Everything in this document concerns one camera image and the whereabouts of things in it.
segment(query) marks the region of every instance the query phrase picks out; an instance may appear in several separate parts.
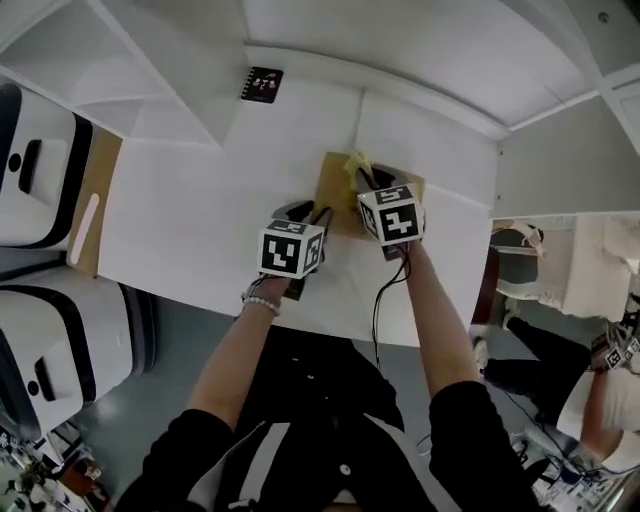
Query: black pants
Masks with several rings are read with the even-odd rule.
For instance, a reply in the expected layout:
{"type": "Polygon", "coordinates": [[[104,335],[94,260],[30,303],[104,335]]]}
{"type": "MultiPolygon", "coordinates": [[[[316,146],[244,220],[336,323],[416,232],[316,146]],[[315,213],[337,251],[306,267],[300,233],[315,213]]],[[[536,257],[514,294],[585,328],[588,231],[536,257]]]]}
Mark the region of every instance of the black pants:
{"type": "Polygon", "coordinates": [[[539,419],[556,424],[573,387],[591,362],[589,349],[512,318],[507,323],[538,361],[490,359],[485,379],[508,393],[526,396],[538,408],[539,419]]]}

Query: white cabinet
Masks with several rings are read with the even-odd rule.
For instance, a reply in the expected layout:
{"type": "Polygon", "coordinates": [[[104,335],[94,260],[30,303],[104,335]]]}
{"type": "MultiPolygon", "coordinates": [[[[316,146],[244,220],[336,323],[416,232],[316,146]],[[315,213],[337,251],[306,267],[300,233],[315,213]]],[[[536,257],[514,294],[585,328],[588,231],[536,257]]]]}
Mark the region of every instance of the white cabinet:
{"type": "Polygon", "coordinates": [[[0,75],[121,137],[219,147],[248,64],[233,0],[3,0],[0,75]]]}

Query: sneaker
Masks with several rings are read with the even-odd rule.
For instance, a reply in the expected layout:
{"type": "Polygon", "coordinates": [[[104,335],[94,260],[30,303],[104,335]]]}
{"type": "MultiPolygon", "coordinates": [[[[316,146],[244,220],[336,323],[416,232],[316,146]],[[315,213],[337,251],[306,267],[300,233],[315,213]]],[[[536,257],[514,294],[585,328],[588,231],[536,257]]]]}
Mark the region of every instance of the sneaker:
{"type": "Polygon", "coordinates": [[[473,340],[473,355],[476,358],[478,371],[482,373],[489,362],[489,345],[487,345],[487,340],[480,337],[473,340]]]}
{"type": "Polygon", "coordinates": [[[512,318],[518,317],[520,314],[520,309],[518,308],[518,301],[511,297],[507,297],[507,300],[504,301],[504,316],[502,317],[502,328],[505,331],[508,331],[507,323],[512,318]]]}

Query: person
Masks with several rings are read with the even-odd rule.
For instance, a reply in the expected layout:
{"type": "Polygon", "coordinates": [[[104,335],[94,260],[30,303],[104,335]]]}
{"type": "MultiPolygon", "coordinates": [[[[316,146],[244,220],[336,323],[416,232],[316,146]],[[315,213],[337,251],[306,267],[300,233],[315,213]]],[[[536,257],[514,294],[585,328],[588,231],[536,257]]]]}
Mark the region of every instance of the person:
{"type": "MultiPolygon", "coordinates": [[[[538,510],[429,257],[419,242],[402,250],[432,397],[433,475],[465,511],[538,510]]],[[[350,340],[272,326],[288,284],[250,287],[118,512],[435,510],[376,367],[350,340]]]]}
{"type": "Polygon", "coordinates": [[[580,441],[610,471],[635,469],[640,464],[635,433],[640,430],[640,377],[628,366],[608,369],[604,335],[589,350],[529,325],[514,309],[507,307],[503,327],[538,360],[489,359],[482,370],[485,380],[529,398],[540,422],[580,441]]]}

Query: desk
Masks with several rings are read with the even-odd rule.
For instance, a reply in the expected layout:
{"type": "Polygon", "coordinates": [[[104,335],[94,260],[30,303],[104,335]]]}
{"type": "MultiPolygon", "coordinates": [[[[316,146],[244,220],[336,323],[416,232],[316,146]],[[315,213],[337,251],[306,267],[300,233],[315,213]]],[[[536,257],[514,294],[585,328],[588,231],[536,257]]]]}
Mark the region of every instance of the desk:
{"type": "MultiPolygon", "coordinates": [[[[240,293],[256,277],[258,232],[273,210],[313,198],[326,151],[348,152],[356,145],[367,152],[379,146],[375,134],[358,140],[365,133],[360,119],[363,94],[355,88],[285,76],[273,105],[240,104],[224,150],[125,141],[106,207],[98,273],[179,302],[238,314],[240,293]]],[[[365,95],[364,100],[371,98],[365,95]]],[[[444,118],[423,112],[424,122],[437,130],[444,118]]],[[[378,135],[386,146],[398,147],[390,138],[406,139],[397,128],[396,124],[392,133],[378,135]]],[[[412,129],[411,140],[419,142],[415,121],[412,129]]],[[[459,130],[475,137],[468,128],[460,125],[459,130]]],[[[411,168],[404,169],[427,180],[424,244],[469,325],[486,261],[490,210],[463,198],[458,190],[430,185],[431,178],[443,177],[438,173],[446,155],[464,153],[460,144],[458,140],[436,148],[441,154],[429,162],[408,160],[411,168]]],[[[477,146],[474,139],[471,151],[481,151],[482,156],[474,164],[473,154],[466,153],[464,161],[471,166],[466,172],[474,180],[482,173],[494,180],[495,142],[483,139],[482,147],[477,146]]],[[[375,158],[380,163],[394,163],[378,153],[375,158]]],[[[460,176],[452,183],[467,186],[460,176]]],[[[484,189],[482,197],[487,197],[484,189]]],[[[276,323],[370,340],[375,295],[399,263],[385,262],[373,241],[331,235],[326,255],[320,271],[309,277],[301,301],[285,300],[276,323]]],[[[379,339],[418,344],[404,285],[385,293],[379,339]]]]}

